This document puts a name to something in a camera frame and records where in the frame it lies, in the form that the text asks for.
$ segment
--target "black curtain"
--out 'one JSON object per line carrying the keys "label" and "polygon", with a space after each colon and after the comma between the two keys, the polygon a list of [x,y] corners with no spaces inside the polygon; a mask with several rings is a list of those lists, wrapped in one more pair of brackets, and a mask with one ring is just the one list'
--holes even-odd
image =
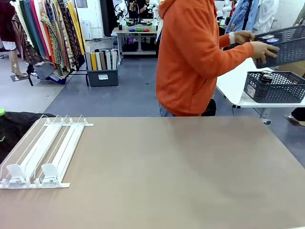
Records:
{"label": "black curtain", "polygon": [[104,34],[106,37],[110,37],[112,30],[117,27],[117,18],[114,12],[114,5],[112,0],[100,0],[102,9],[102,20]]}

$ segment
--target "label on bin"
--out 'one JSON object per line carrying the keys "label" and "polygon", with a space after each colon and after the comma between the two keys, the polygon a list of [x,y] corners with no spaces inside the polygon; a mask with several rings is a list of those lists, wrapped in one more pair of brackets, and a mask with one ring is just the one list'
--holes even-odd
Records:
{"label": "label on bin", "polygon": [[254,95],[255,95],[255,91],[256,90],[252,86],[248,85],[247,93],[248,93],[249,96],[251,96],[253,98]]}
{"label": "label on bin", "polygon": [[108,80],[108,75],[99,75],[99,80]]}

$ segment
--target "orange hoodie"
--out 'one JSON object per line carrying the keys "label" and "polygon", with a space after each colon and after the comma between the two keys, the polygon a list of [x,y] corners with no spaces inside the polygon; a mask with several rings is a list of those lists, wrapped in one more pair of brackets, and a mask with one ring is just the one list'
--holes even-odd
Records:
{"label": "orange hoodie", "polygon": [[156,96],[176,116],[198,116],[213,95],[217,77],[253,54],[250,43],[228,51],[229,35],[219,37],[214,0],[165,0]]}

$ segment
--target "orange sleeve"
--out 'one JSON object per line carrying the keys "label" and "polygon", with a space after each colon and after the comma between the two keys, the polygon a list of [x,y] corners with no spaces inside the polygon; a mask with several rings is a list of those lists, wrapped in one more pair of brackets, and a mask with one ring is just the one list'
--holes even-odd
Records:
{"label": "orange sleeve", "polygon": [[229,34],[223,35],[219,37],[219,47],[224,48],[230,45]]}
{"label": "orange sleeve", "polygon": [[190,8],[167,28],[186,62],[205,78],[216,78],[231,71],[254,51],[250,43],[222,51],[213,35],[214,22],[214,15],[208,9]]}

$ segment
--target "gray floor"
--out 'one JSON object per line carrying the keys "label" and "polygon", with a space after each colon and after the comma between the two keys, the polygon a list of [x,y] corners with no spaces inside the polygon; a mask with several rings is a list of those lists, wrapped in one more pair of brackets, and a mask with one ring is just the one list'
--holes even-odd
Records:
{"label": "gray floor", "polygon": [[[159,116],[155,98],[156,59],[124,59],[119,86],[88,88],[83,76],[74,76],[45,111],[54,115],[86,117]],[[218,116],[233,116],[232,106],[215,94]],[[273,109],[270,130],[305,167],[305,128],[291,125],[283,115],[293,109]],[[235,116],[259,117],[254,109],[234,109]]]}

